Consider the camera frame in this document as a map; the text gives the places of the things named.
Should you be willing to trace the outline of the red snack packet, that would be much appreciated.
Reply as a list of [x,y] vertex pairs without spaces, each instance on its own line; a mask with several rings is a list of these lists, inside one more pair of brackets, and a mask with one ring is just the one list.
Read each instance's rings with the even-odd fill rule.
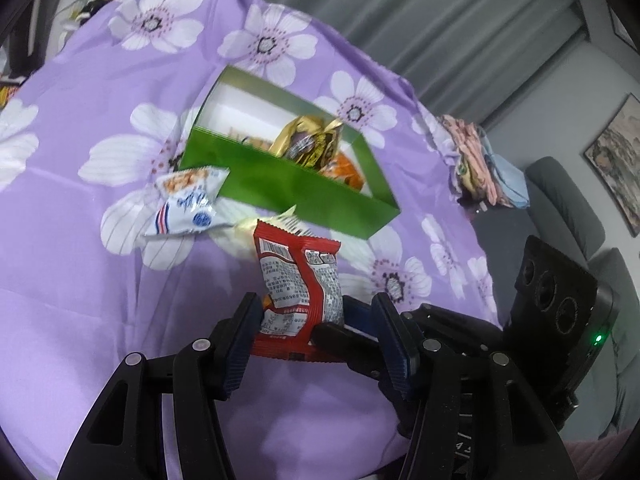
[[297,235],[259,221],[254,243],[268,296],[252,353],[261,358],[332,363],[336,359],[312,342],[322,323],[344,324],[337,271],[341,243]]

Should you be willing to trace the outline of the yellow green snack packet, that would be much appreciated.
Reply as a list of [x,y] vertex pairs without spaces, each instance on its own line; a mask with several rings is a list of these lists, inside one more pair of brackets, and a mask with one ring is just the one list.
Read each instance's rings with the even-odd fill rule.
[[309,226],[297,217],[296,206],[292,206],[275,216],[243,219],[234,226],[234,230],[239,234],[253,235],[259,222],[275,226],[282,231],[296,236],[314,235],[314,232],[309,229]]

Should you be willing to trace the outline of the gold black snack packet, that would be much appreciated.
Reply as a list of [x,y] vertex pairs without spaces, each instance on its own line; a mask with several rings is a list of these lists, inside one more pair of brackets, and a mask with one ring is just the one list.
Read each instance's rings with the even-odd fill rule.
[[319,116],[298,116],[283,127],[268,152],[321,171],[337,154],[342,128],[343,122],[337,118],[326,122]]

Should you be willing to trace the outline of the grey sofa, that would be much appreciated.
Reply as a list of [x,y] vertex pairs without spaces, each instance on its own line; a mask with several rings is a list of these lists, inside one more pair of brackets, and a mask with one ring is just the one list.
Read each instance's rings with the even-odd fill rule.
[[639,299],[616,248],[567,171],[525,170],[529,204],[472,226],[494,280],[506,350],[563,438],[597,440],[639,419]]

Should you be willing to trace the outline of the orange snack packet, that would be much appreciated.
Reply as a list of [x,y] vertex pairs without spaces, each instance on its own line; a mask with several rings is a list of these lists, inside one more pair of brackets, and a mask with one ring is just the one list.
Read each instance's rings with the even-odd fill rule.
[[342,152],[338,152],[334,159],[331,159],[320,171],[320,174],[336,182],[341,182],[357,192],[360,192],[364,185],[364,180],[359,170]]

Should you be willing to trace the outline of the pink patterned folded cloth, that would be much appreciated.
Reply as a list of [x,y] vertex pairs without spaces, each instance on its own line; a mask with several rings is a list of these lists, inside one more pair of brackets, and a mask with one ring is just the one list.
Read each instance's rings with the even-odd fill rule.
[[450,115],[440,116],[439,121],[458,153],[456,175],[465,196],[491,207],[529,206],[524,172],[494,151],[480,125]]

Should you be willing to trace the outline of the framed landscape painting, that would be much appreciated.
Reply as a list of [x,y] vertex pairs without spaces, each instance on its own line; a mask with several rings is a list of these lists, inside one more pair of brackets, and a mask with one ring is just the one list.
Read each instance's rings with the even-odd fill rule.
[[639,99],[626,96],[616,114],[584,151],[608,188],[632,237],[639,235]]

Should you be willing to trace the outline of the beige snack packet in box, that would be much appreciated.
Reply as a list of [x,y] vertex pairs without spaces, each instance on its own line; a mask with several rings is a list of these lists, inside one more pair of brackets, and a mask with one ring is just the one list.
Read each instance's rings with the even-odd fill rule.
[[260,138],[259,136],[252,136],[251,134],[237,128],[231,128],[229,130],[228,138],[233,142],[243,144],[250,148],[254,148],[254,150],[263,152],[268,152],[272,145],[271,141]]

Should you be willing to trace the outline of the white blue peanut packet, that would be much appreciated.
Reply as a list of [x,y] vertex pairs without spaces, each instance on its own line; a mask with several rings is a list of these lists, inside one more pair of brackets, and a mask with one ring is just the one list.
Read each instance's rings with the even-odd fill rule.
[[218,194],[230,170],[212,166],[180,170],[159,177],[160,208],[144,233],[147,237],[168,237],[201,233],[227,221],[218,211]]

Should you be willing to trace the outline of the green cardboard box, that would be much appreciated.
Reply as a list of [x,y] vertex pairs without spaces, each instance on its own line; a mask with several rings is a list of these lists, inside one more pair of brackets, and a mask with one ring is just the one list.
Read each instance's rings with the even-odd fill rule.
[[210,83],[183,170],[229,171],[221,196],[362,238],[400,207],[361,133],[311,102],[227,66]]

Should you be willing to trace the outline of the purple floral tablecloth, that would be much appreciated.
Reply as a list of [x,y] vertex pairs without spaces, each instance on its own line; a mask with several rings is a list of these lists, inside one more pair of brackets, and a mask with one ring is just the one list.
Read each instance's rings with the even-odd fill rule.
[[1,114],[1,425],[39,479],[128,353],[174,353],[264,287],[241,234],[143,236],[155,180],[230,65],[341,115],[384,172],[400,213],[367,240],[341,236],[347,295],[497,321],[446,130],[407,81],[280,4],[115,0]]

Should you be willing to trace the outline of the grey curtain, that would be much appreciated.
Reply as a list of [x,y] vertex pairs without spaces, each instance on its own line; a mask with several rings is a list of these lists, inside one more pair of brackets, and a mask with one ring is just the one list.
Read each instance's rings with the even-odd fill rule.
[[578,0],[267,0],[333,26],[435,115],[491,128],[587,38]]

